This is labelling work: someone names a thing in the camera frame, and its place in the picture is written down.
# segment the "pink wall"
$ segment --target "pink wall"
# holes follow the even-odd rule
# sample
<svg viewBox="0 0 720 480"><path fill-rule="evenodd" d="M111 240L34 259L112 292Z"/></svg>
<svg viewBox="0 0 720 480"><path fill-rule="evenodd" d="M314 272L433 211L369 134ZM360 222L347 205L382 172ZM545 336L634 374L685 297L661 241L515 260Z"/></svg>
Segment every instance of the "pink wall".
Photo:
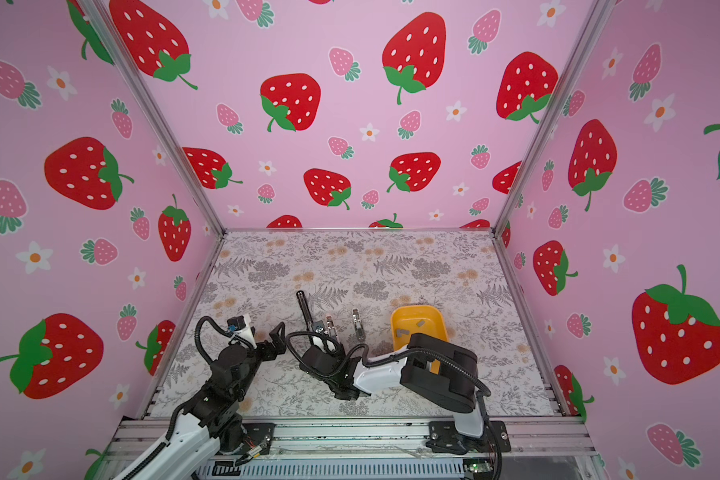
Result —
<svg viewBox="0 0 720 480"><path fill-rule="evenodd" d="M661 4L615 6L576 85L584 103L558 120L524 188L508 251L610 477L720 478L720 130L704 135L720 124L720 0ZM596 177L582 183L586 168ZM578 273L563 289L561 247Z"/></svg>
<svg viewBox="0 0 720 480"><path fill-rule="evenodd" d="M174 279L182 276L190 295L212 244L171 162L156 162L157 139L122 77L98 57L108 58L99 45L86 45L83 59L83 45L66 2L0 1L0 179L9 181L0 182L0 357L20 354L0 362L0 478L26 478L22 468L38 478L85 475L97 458L86 450L104 450L120 418L137 414L152 379L136 341L160 354L165 333L150 343L150 332L177 322L186 304ZM39 97L40 106L23 108L19 95ZM120 129L115 99L128 109L127 118L116 116ZM104 147L135 180L123 179L117 202ZM175 262L158 238L172 194L192 226ZM149 221L148 236L146 220L134 229L135 207ZM98 242L86 261L88 239L106 239L116 258ZM143 284L134 288L136 268ZM128 305L135 314L121 315Z"/></svg>
<svg viewBox="0 0 720 480"><path fill-rule="evenodd" d="M259 9L241 10L240 3ZM368 226L381 219L394 220L396 214L396 223L403 226L442 227L475 220L485 226L498 216L506 188L497 190L492 183L494 178L501 181L505 170L514 175L513 165L523 157L536 128L528 113L541 109L543 101L519 114L521 120L503 117L527 96L541 100L551 91L557 77L554 70L564 67L591 1L563 0L562 4L559 0L551 4L149 0L146 6L135 0L111 0L110 12L181 145L210 150L190 153L198 162L202 153L209 155L206 159L219 160L219 165L223 159L231 167L232 182L242 181L217 183L210 162L197 168L226 226L263 227L282 215L295 216L307 227ZM493 13L478 22L488 12ZM404 29L412 21L414 25ZM395 37L401 30L406 33ZM485 40L488 49L483 50L478 40ZM170 55L167 63L157 55L161 49ZM525 52L540 58L524 54L512 63L510 93L502 81L504 71ZM416 73L406 81L396 68L406 64L409 53L408 63ZM177 62L180 55L185 56ZM156 72L157 62L166 64ZM356 69L349 70L354 62L360 71L357 77ZM529 71L528 65L534 63L536 69ZM392 81L405 88L402 104L396 101L400 87L390 82L385 65L391 67ZM515 73L519 67L520 75ZM290 74L308 77L276 78ZM308 90L279 93L303 85ZM278 106L285 109L271 132L267 126L273 117L262 107L261 92L266 93L273 115L278 115ZM461 112L456 118L454 110ZM398 135L402 124L413 137L404 140ZM289 125L295 130L288 130ZM336 138L333 147L332 138ZM473 162L473 150L479 145L486 146L490 159L478 151ZM352 156L343 158L347 147L352 148ZM413 155L398 159L406 162L400 171L422 170L408 181L398 178L411 192L401 191L389 177L393 160L406 154ZM431 162L427 168L416 167L415 162L427 160ZM429 166L438 162L435 174L427 175ZM308 190L304 175L315 168L334 175L327 179L326 173L310 172L308 182L315 174L319 178ZM219 176L227 179L230 174ZM351 185L349 198L343 185ZM337 206L326 205L332 197L323 193L323 186L328 193L331 186L342 191ZM460 187L468 188L463 196L454 194ZM366 196L372 190L378 195ZM365 209L364 201L376 206Z"/></svg>

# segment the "strawberry wallpaper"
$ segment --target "strawberry wallpaper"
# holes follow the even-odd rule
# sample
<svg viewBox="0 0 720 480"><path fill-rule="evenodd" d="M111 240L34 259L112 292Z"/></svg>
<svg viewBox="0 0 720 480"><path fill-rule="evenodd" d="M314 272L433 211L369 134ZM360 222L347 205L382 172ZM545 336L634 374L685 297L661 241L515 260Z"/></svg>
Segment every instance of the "strawberry wallpaper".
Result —
<svg viewBox="0 0 720 480"><path fill-rule="evenodd" d="M204 227L77 3L0 0L0 478L90 478L138 414Z"/></svg>
<svg viewBox="0 0 720 480"><path fill-rule="evenodd" d="M720 478L720 0L615 6L503 231L610 478Z"/></svg>
<svg viewBox="0 0 720 480"><path fill-rule="evenodd" d="M489 226L590 4L108 5L224 224L261 228Z"/></svg>

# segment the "white flower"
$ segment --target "white flower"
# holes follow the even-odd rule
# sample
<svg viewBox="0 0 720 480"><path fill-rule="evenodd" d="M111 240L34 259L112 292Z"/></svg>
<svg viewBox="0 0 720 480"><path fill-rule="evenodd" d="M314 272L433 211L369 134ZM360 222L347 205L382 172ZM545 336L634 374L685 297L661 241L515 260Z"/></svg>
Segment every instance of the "white flower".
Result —
<svg viewBox="0 0 720 480"><path fill-rule="evenodd" d="M120 404L122 402L128 401L128 389L130 388L130 385L121 385L117 384L117 389L115 390L115 393L112 394L110 397L110 402L115 404L115 410L120 408Z"/></svg>
<svg viewBox="0 0 720 480"><path fill-rule="evenodd" d="M560 0L552 0L552 2L549 3L542 3L539 6L539 10L541 10L541 16L539 17L539 21L536 22L536 25L541 26L548 24L550 28L552 28L557 15L565 12L565 5L560 5Z"/></svg>
<svg viewBox="0 0 720 480"><path fill-rule="evenodd" d="M464 182L461 182L454 187L454 195L461 195L461 197L463 197L467 190L469 190L469 187L465 187Z"/></svg>
<svg viewBox="0 0 720 480"><path fill-rule="evenodd" d="M665 98L664 101L658 98L654 99L653 103L651 103L651 109L653 111L648 114L643 123L653 124L653 131L659 131L664 120L670 120L675 117L674 109L670 108L672 107L673 101L675 101L675 94Z"/></svg>
<svg viewBox="0 0 720 480"><path fill-rule="evenodd" d="M271 177L272 172L277 172L277 168L274 168L272 166L271 161L268 161L268 162L259 161L259 171L264 172L267 177Z"/></svg>
<svg viewBox="0 0 720 480"><path fill-rule="evenodd" d="M49 66L47 85L55 90L59 91L59 95L64 100L69 100L70 95L76 95L77 89L70 83L70 75L67 72L56 72L56 69Z"/></svg>
<svg viewBox="0 0 720 480"><path fill-rule="evenodd" d="M8 474L9 478L27 480L30 475L37 475L43 471L43 464L40 460L45 455L45 448L37 453L24 452L21 454L21 463Z"/></svg>
<svg viewBox="0 0 720 480"><path fill-rule="evenodd" d="M38 268L41 270L50 270L50 263L48 262L48 259L53 254L53 250L41 250L38 242L32 241L29 244L29 251L19 252L18 254L16 254L16 258L18 258L22 262L27 263L24 269L27 271L28 274L31 274Z"/></svg>
<svg viewBox="0 0 720 480"><path fill-rule="evenodd" d="M372 124L368 124L367 127L360 129L360 133L362 134L363 141L376 141L376 135L378 135L378 130L375 129Z"/></svg>
<svg viewBox="0 0 720 480"><path fill-rule="evenodd" d="M603 60L603 78L613 77L616 74L616 66L621 62L623 56L624 54L619 53L614 47L614 51L610 53L610 56Z"/></svg>
<svg viewBox="0 0 720 480"><path fill-rule="evenodd" d="M461 100L457 100L455 104L451 105L450 107L446 107L445 111L448 112L448 116L445 118L445 120L456 120L461 121L461 114L467 111L466 107L461 106Z"/></svg>
<svg viewBox="0 0 720 480"><path fill-rule="evenodd" d="M140 286L145 286L144 278L146 277L146 272L142 272L139 270L138 266L134 267L134 273L132 275L128 275L128 280L133 282L133 288L134 290L139 288Z"/></svg>
<svg viewBox="0 0 720 480"><path fill-rule="evenodd" d="M614 245L614 248L610 250L603 249L603 255L605 255L603 267L610 267L614 271L614 273L617 273L619 271L619 264L623 264L624 260L626 260L626 258L624 258L622 255L619 255L618 245Z"/></svg>
<svg viewBox="0 0 720 480"><path fill-rule="evenodd" d="M226 6L230 4L230 0L202 0L202 3L208 5L208 15L211 18L219 16L225 20L230 19L226 14Z"/></svg>

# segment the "pink strawberry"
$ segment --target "pink strawberry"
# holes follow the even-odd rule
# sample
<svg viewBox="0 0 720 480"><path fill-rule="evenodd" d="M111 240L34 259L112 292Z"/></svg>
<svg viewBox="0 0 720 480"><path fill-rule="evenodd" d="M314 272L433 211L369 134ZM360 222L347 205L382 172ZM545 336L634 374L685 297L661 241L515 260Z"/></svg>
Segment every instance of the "pink strawberry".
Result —
<svg viewBox="0 0 720 480"><path fill-rule="evenodd" d="M650 82L661 70L661 45L654 43L648 47L643 57L635 65L630 86L630 99L638 101L650 90Z"/></svg>
<svg viewBox="0 0 720 480"><path fill-rule="evenodd" d="M648 427L646 435L651 445L675 465L681 466L683 461L691 468L701 465L701 452L696 443L680 430L674 431L668 425L656 423Z"/></svg>
<svg viewBox="0 0 720 480"><path fill-rule="evenodd" d="M650 206L656 208L661 205L669 189L661 178L653 178L650 182L643 178L624 195L624 208L642 214Z"/></svg>
<svg viewBox="0 0 720 480"><path fill-rule="evenodd" d="M128 340L136 329L136 308L130 303L125 305L117 321L117 335L123 342Z"/></svg>
<svg viewBox="0 0 720 480"><path fill-rule="evenodd" d="M339 77L344 77L347 82L354 82L360 78L360 64L355 62L349 51L334 47L328 52L328 58L331 60L333 73Z"/></svg>
<svg viewBox="0 0 720 480"><path fill-rule="evenodd" d="M24 82L24 76L15 66L0 60L0 95L15 100L24 108L35 110L41 106L40 93L33 83Z"/></svg>
<svg viewBox="0 0 720 480"><path fill-rule="evenodd" d="M275 189L270 184L264 184L256 191L259 194L259 201L270 204L275 198Z"/></svg>
<svg viewBox="0 0 720 480"><path fill-rule="evenodd" d="M134 207L130 211L130 221L134 223L134 233L139 238L146 240L150 237L150 219L144 216L144 210Z"/></svg>
<svg viewBox="0 0 720 480"><path fill-rule="evenodd" d="M20 220L27 214L27 202L19 188L8 180L0 180L0 235L13 233L24 223Z"/></svg>
<svg viewBox="0 0 720 480"><path fill-rule="evenodd" d="M400 128L398 128L398 135L403 140L407 140L413 137L413 133L422 126L422 112L419 110L412 110L405 114L400 119Z"/></svg>
<svg viewBox="0 0 720 480"><path fill-rule="evenodd" d="M96 262L99 265L106 265L117 258L117 247L106 238L99 238L96 243L93 240L84 243L80 253L83 255L83 260L89 264Z"/></svg>
<svg viewBox="0 0 720 480"><path fill-rule="evenodd" d="M355 155L355 151L349 146L349 142L339 137L330 137L328 139L328 146L331 152L344 160L352 158Z"/></svg>
<svg viewBox="0 0 720 480"><path fill-rule="evenodd" d="M488 147L485 145L478 145L472 149L472 160L470 160L470 162L475 168L482 170L488 166L489 161L490 153L488 152Z"/></svg>
<svg viewBox="0 0 720 480"><path fill-rule="evenodd" d="M130 138L130 134L134 131L134 122L130 120L128 116L128 109L125 108L125 103L116 98L112 101L112 123L115 124L115 128L120 132L123 138Z"/></svg>
<svg viewBox="0 0 720 480"><path fill-rule="evenodd" d="M362 207L366 210L370 210L378 203L378 192L376 190L368 190L362 196Z"/></svg>

